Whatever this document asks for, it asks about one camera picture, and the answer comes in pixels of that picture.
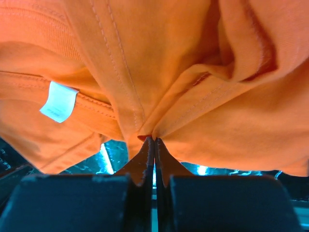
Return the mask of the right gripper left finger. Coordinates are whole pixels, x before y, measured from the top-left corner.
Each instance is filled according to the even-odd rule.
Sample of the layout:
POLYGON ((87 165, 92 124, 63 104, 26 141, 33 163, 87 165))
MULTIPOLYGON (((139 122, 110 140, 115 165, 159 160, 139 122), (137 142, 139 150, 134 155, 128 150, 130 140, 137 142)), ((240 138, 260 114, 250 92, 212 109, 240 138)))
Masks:
POLYGON ((154 141, 112 175, 33 174, 12 191, 3 232, 149 232, 154 141))

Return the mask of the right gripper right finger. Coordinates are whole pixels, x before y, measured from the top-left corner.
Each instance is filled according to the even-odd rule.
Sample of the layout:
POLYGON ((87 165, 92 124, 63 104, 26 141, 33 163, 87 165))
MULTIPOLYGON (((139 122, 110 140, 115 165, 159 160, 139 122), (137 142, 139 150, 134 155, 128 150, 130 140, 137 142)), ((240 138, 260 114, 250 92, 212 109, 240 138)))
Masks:
POLYGON ((269 175, 192 174, 156 139, 161 232, 300 232, 282 184, 269 175))

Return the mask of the orange t shirt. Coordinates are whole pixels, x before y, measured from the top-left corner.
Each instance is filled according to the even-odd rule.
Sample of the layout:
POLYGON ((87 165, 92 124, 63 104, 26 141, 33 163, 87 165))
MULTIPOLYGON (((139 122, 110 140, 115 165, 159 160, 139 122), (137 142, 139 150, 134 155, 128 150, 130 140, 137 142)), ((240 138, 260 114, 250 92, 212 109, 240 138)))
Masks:
POLYGON ((3 0, 0 135, 58 174, 146 137, 179 161, 309 174, 306 0, 3 0))

